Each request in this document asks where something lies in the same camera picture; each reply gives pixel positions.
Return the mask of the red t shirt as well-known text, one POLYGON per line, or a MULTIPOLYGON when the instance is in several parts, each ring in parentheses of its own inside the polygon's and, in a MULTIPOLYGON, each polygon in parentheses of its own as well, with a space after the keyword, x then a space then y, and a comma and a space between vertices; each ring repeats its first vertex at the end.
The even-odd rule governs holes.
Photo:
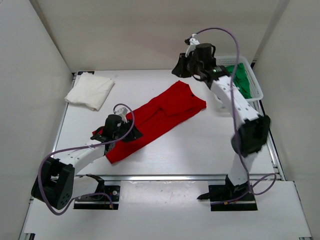
POLYGON ((119 162, 206 107, 207 103, 198 98, 187 83, 179 80, 133 111, 134 124, 143 136, 128 143, 117 142, 105 156, 111 164, 119 162))

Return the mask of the green t shirt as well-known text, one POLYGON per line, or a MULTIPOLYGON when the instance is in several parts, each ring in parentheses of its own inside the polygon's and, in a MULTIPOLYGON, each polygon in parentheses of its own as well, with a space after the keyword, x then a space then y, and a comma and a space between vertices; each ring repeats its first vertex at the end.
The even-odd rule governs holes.
POLYGON ((242 62, 237 65, 233 82, 245 99, 252 98, 250 82, 246 74, 245 66, 242 62))

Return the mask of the white t shirt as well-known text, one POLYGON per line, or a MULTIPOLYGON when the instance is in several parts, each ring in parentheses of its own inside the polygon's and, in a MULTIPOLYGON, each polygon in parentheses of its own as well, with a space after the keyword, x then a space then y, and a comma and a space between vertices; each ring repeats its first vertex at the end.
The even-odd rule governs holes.
POLYGON ((67 103, 99 111, 114 84, 111 78, 84 73, 64 99, 67 103))

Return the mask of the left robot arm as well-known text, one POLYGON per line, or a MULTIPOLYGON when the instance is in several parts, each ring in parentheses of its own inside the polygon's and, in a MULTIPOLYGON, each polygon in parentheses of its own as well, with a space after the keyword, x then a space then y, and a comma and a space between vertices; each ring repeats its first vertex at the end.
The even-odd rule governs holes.
POLYGON ((64 213, 76 198, 89 197, 95 201, 108 198, 101 177, 92 173, 77 176, 78 173, 118 145, 142 136, 132 113, 108 115, 105 124, 93 133, 87 144, 65 149, 66 155, 59 158, 49 155, 41 162, 31 196, 44 202, 55 215, 64 213))

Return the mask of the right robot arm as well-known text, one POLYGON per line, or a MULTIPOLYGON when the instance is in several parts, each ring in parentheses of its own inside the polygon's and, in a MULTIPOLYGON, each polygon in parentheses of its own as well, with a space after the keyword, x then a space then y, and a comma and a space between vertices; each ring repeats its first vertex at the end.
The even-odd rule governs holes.
POLYGON ((242 186, 248 183, 248 172, 254 159, 267 142, 271 120, 259 114, 235 86, 231 74, 223 65, 216 64, 215 46, 199 43, 191 38, 185 53, 172 74, 180 78, 194 77, 203 82, 222 102, 235 121, 231 145, 235 152, 230 172, 226 177, 224 193, 230 200, 238 199, 242 186))

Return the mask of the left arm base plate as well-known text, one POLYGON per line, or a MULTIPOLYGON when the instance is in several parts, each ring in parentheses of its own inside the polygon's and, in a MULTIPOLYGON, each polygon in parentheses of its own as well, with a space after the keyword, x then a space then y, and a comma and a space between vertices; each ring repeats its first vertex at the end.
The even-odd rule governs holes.
POLYGON ((106 181, 104 193, 108 195, 82 196, 73 203, 75 210, 118 210, 121 196, 120 181, 106 181))

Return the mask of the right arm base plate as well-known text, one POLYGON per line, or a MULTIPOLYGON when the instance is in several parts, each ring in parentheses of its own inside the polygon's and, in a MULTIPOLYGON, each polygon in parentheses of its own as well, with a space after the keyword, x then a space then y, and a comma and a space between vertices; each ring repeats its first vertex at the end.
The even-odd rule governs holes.
POLYGON ((238 211, 257 211, 258 206, 255 196, 244 190, 232 192, 225 185, 209 185, 208 192, 197 197, 198 201, 209 200, 210 210, 212 212, 238 212, 238 211))

